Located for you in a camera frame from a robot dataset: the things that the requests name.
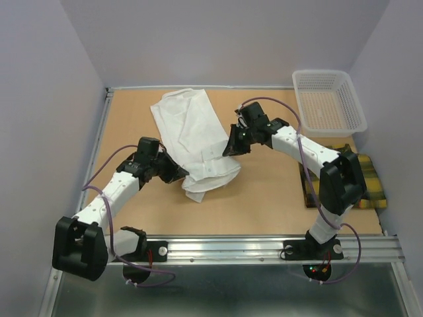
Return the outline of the white long sleeve shirt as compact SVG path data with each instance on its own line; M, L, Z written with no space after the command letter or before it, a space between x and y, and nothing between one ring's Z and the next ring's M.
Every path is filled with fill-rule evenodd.
M204 89L168 92L151 113L167 152L188 171L182 189L191 200L202 202L241 171L239 162L223 156L229 137Z

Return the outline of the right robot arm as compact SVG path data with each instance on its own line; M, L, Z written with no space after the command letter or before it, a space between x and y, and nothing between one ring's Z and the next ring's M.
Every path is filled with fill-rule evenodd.
M270 120L258 102L239 106L235 113L237 123L231 125L224 157L250 153L254 144L266 145L301 163L307 178L310 172L318 177L319 216L309 230L311 238L305 240L304 250L312 258L320 257L343 225L345 212L367 190L357 155L324 147L280 118Z

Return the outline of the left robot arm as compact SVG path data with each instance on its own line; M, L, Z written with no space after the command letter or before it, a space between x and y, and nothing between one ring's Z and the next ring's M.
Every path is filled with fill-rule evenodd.
M167 261L167 241L150 242L144 230L133 227L115 231L113 219L152 178L171 184L189 173L158 139L142 137L134 148L135 152L118 165L103 189L90 182L83 186L84 190L96 192L86 207L56 223L53 268L95 281L109 263L119 261L124 264L126 283L134 287L146 287L153 273L175 279L173 272L153 267L154 263Z

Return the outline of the white plastic basket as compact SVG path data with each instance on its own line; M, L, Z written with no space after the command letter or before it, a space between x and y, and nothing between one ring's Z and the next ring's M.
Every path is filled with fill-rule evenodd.
M346 72L298 70L292 81L304 135L349 137L367 129L362 105Z

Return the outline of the yellow plaid folded shirt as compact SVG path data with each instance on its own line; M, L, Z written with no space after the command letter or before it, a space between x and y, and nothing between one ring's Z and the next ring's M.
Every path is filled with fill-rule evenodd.
M354 209L384 209L387 207L387 198L383 190L381 180L369 156L358 154L357 157L364 175L367 192L361 200L354 204ZM299 163L299 173L303 190L303 198L306 208L316 208L310 185L306 179L303 165Z

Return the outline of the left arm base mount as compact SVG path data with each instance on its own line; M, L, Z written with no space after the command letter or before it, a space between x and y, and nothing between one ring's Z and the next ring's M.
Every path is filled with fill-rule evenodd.
M165 240L138 242L134 251L125 251L121 258L129 262L166 262L169 243Z

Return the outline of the aluminium front rail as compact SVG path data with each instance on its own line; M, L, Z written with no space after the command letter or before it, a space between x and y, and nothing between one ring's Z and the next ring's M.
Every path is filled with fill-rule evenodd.
M394 236L339 236L342 260L286 261L280 258L285 240L300 240L301 236L149 236L147 240L169 243L165 265L241 265L241 264L321 264L390 263L405 261L399 239ZM118 234L115 251L122 255L134 251L139 238L134 233Z

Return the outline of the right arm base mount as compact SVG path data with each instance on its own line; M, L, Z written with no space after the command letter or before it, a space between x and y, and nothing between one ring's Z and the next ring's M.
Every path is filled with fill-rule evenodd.
M342 260L344 254L338 239L319 244L312 239L285 240L280 258L286 261Z

